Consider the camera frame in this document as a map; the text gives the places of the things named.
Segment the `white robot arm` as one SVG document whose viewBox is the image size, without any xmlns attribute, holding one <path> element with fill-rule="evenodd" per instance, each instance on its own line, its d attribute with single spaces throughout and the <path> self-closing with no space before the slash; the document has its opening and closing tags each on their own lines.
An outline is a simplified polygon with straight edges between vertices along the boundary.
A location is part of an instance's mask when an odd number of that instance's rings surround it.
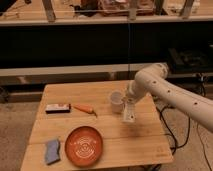
<svg viewBox="0 0 213 171">
<path fill-rule="evenodd" d="M 163 63 L 143 67 L 127 84 L 126 98 L 136 104 L 147 92 L 154 94 L 213 133 L 213 100 L 168 82 L 168 71 Z"/>
</svg>

